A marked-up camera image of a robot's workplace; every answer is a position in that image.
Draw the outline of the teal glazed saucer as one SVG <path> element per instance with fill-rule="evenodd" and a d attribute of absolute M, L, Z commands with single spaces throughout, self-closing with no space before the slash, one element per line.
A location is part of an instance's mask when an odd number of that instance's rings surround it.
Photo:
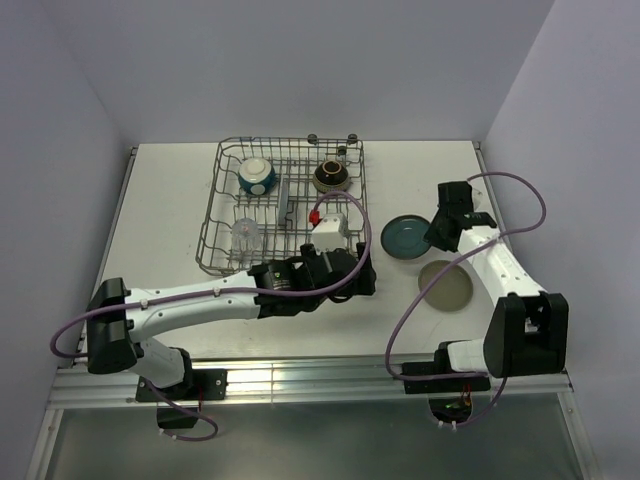
<path fill-rule="evenodd" d="M 380 242 L 383 250 L 398 260 L 414 260 L 431 249 L 425 239 L 430 222 L 419 215 L 400 215 L 391 219 L 382 229 Z"/>

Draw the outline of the clear drinking glass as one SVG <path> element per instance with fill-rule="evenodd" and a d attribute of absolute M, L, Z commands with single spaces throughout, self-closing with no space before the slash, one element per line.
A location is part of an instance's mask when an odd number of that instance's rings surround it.
<path fill-rule="evenodd" d="M 262 238 L 257 222 L 251 218 L 238 219 L 231 228 L 231 255 L 234 259 L 248 258 L 261 250 Z"/>

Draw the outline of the beige ceramic saucer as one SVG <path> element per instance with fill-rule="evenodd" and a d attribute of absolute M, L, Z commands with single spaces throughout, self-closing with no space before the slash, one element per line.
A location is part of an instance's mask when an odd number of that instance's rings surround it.
<path fill-rule="evenodd" d="M 446 260 L 435 260 L 426 264 L 418 276 L 418 287 L 422 291 L 433 278 L 450 264 Z M 474 293 L 470 275 L 455 265 L 429 290 L 423 300 L 433 309 L 445 313 L 463 310 Z"/>

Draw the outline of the light blue scalloped plate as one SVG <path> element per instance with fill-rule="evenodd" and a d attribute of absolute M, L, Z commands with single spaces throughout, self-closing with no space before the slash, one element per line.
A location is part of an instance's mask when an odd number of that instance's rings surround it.
<path fill-rule="evenodd" d="M 283 229 L 288 229 L 292 220 L 290 214 L 292 210 L 294 198 L 294 188 L 289 179 L 283 179 L 280 182 L 278 203 L 276 208 L 277 225 Z"/>

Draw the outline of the dark patterned bowl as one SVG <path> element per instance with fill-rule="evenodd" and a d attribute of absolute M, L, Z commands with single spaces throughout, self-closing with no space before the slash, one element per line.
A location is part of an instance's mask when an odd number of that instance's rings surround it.
<path fill-rule="evenodd" d="M 326 160 L 315 169 L 312 183 L 321 193 L 345 191 L 350 185 L 350 175 L 343 163 Z"/>

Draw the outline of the teal white-dotted bowl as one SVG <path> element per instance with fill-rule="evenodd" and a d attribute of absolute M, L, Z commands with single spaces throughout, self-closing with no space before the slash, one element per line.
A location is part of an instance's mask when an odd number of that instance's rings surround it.
<path fill-rule="evenodd" d="M 265 158 L 247 158 L 238 168 L 238 182 L 250 196 L 268 194 L 276 184 L 275 169 Z"/>

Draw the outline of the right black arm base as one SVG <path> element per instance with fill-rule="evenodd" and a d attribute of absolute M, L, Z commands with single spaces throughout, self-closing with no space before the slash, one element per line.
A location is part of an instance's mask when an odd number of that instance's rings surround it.
<path fill-rule="evenodd" d="M 487 392 L 491 388 L 488 377 L 442 378 L 435 362 L 405 362 L 401 365 L 401 372 L 411 377 L 436 376 L 432 380 L 404 381 L 407 395 Z"/>

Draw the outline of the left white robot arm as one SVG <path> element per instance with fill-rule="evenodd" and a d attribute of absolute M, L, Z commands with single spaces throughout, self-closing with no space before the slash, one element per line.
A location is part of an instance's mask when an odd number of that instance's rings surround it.
<path fill-rule="evenodd" d="M 230 276 L 165 290 L 129 289 L 123 279 L 102 282 L 87 308 L 87 367 L 94 375 L 131 371 L 172 399 L 195 386 L 189 353 L 159 341 L 161 334 L 226 320 L 294 317 L 325 301 L 371 296 L 377 275 L 365 243 L 355 254 L 338 248 L 272 260 Z"/>

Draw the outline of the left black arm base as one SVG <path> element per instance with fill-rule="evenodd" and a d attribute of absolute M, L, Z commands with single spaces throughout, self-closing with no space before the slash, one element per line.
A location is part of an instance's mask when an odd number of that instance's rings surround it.
<path fill-rule="evenodd" d="M 160 393 L 174 403 L 195 402 L 195 407 L 187 407 L 194 413 L 201 413 L 205 401 L 221 401 L 225 399 L 228 371 L 226 369 L 196 369 L 191 379 L 180 384 L 159 388 Z M 160 428 L 168 430 L 192 429 L 197 420 L 168 405 L 157 397 L 149 387 L 148 382 L 140 378 L 135 394 L 135 401 L 139 404 L 158 403 L 156 420 Z"/>

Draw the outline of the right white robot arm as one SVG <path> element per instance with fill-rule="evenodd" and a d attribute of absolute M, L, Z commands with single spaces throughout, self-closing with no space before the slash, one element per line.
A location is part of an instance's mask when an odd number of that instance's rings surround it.
<path fill-rule="evenodd" d="M 467 374 L 494 378 L 557 374 L 564 370 L 569 305 L 526 273 L 487 212 L 478 211 L 466 181 L 438 185 L 438 208 L 424 235 L 439 250 L 469 262 L 494 306 L 485 336 L 445 345 L 433 365 L 435 383 L 452 390 Z"/>

